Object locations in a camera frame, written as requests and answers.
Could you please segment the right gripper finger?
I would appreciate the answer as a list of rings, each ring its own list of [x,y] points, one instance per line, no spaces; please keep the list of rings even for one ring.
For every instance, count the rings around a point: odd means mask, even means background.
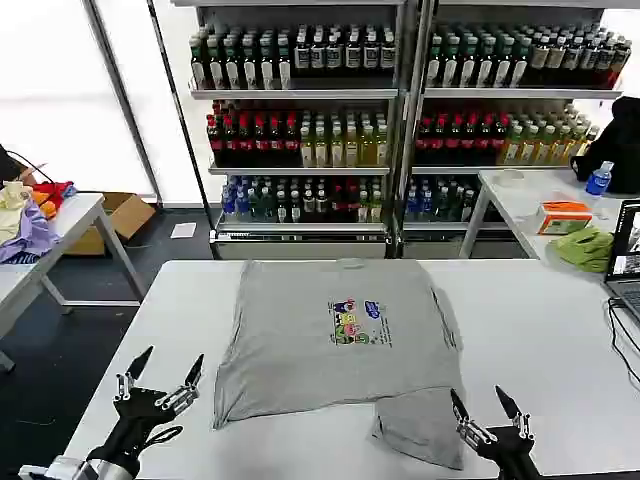
[[[455,389],[450,390],[450,396],[453,413],[457,420],[456,432],[462,441],[474,451],[477,451],[481,445],[497,444],[498,437],[477,424],[469,416],[463,401]]]
[[[507,415],[508,419],[512,422],[512,425],[517,430],[517,433],[521,439],[534,440],[534,435],[531,430],[531,415],[523,413],[516,404],[515,400],[508,395],[499,385],[495,386],[495,391],[499,402]]]

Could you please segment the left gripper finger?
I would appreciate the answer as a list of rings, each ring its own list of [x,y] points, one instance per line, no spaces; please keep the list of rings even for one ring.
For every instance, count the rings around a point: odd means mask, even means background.
[[[189,408],[199,397],[198,383],[202,376],[204,355],[200,354],[184,382],[155,401],[154,405],[161,410],[171,410],[174,413],[182,413]]]
[[[136,381],[141,376],[152,354],[153,346],[149,346],[139,356],[135,357],[124,373],[116,375],[117,392],[115,400],[129,400]]]

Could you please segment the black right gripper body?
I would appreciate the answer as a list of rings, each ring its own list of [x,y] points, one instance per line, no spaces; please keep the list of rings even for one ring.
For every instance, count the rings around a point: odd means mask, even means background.
[[[485,445],[485,458],[499,468],[499,479],[538,480],[542,478],[530,453],[532,439],[522,438],[515,426],[490,427],[497,440]]]

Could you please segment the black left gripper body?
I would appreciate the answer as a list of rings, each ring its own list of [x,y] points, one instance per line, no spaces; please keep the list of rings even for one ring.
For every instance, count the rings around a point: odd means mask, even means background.
[[[87,459],[137,463],[152,430],[176,418],[173,409],[163,409],[156,404],[164,395],[161,391],[134,387],[128,400],[115,401],[113,405],[119,416],[118,421],[105,443],[93,449]]]

